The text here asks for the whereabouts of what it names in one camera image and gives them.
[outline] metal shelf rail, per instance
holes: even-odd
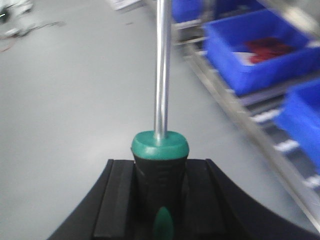
[[[320,76],[320,72],[237,97],[207,61],[201,42],[188,43],[184,50],[200,81],[264,153],[284,187],[320,232],[320,177],[299,144],[273,123],[288,87]]]
[[[320,38],[320,0],[258,0],[303,32]]]
[[[143,0],[144,3],[150,8],[150,10],[156,14],[157,12],[157,0]],[[208,17],[201,19],[195,19],[192,21],[185,21],[177,23],[172,20],[171,24],[171,38],[174,45],[183,45],[187,43],[196,43],[203,41],[204,31],[202,29],[202,23],[207,21]]]

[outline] blue plastic bin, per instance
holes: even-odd
[[[172,17],[177,23],[196,20],[202,8],[202,0],[172,0]]]
[[[274,121],[300,144],[320,174],[320,78],[289,89]]]
[[[257,0],[216,0],[213,12],[215,19],[222,19],[241,12],[252,12],[264,8]]]
[[[311,37],[264,9],[228,17],[204,26],[207,58],[238,96],[270,87],[320,68],[319,47],[306,47]],[[294,51],[255,65],[244,65],[234,52],[250,52],[245,42],[275,37]]]

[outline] gray floor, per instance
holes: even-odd
[[[44,240],[94,184],[107,159],[132,159],[153,127],[155,20],[105,0],[35,1],[26,21],[65,21],[0,53],[0,239]],[[316,232],[274,173],[174,47],[169,128],[191,158],[211,158],[279,215]]]

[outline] black holder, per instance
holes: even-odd
[[[48,240],[151,240],[135,163],[109,160],[90,192]],[[320,240],[235,185],[211,160],[188,159],[175,240]]]

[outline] red object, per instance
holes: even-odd
[[[282,43],[275,37],[247,41],[245,45],[256,54],[256,56],[250,57],[253,64],[291,53],[294,50],[293,47]]]

